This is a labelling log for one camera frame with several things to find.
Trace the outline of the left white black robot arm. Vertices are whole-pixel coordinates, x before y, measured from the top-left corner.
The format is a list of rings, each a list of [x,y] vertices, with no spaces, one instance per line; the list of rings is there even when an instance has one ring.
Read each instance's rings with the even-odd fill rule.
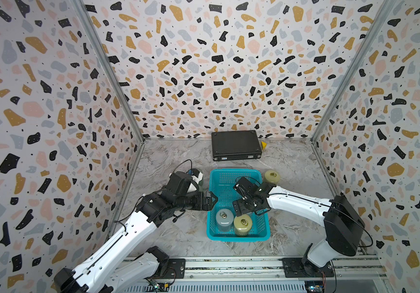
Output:
[[[140,280],[178,277],[172,259],[151,247],[134,261],[124,259],[166,220],[176,222],[186,211],[211,211],[218,198],[203,190],[203,173],[192,168],[176,171],[168,183],[144,195],[125,224],[92,256],[74,269],[63,268],[54,277],[59,293],[118,293]]]

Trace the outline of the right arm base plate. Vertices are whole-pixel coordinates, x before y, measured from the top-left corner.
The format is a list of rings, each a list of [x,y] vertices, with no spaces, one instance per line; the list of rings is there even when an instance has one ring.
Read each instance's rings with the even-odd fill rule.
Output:
[[[282,268],[286,278],[322,278],[334,277],[333,267],[330,263],[319,268],[303,258],[283,258]]]

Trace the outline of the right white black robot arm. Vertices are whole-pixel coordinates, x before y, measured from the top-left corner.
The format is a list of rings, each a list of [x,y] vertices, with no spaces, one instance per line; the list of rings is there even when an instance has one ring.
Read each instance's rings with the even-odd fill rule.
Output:
[[[343,196],[320,199],[284,189],[274,183],[252,183],[248,178],[236,180],[233,189],[240,199],[233,201],[237,216],[257,216],[276,209],[311,220],[325,229],[325,239],[310,244],[300,260],[300,269],[308,275],[321,270],[338,256],[355,256],[365,223]]]

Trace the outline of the yellow-green tea canister back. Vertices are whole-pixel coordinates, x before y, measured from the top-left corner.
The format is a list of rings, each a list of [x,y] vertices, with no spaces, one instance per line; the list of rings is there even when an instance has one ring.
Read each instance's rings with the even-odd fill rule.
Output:
[[[264,181],[267,183],[278,185],[280,180],[281,180],[280,174],[275,170],[268,170],[264,173]]]

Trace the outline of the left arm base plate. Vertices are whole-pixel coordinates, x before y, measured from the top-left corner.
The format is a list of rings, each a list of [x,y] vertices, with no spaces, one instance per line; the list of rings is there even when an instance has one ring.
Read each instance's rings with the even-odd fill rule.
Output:
[[[155,279],[183,279],[185,274],[186,260],[184,258],[172,258],[161,262],[157,271],[151,278]]]

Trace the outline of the teal plastic perforated basket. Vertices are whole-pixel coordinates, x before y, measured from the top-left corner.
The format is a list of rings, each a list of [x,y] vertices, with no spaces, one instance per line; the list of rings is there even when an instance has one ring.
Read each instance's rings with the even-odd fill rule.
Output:
[[[251,183],[261,184],[261,172],[246,168],[222,168],[212,170],[209,177],[209,191],[218,197],[218,202],[207,213],[206,233],[212,241],[222,242],[261,242],[270,238],[270,225],[268,215],[257,216],[250,214],[252,227],[247,236],[237,236],[233,229],[228,231],[220,230],[217,224],[217,214],[221,209],[228,209],[234,212],[233,201],[241,196],[233,189],[234,185],[241,178],[245,177]]]

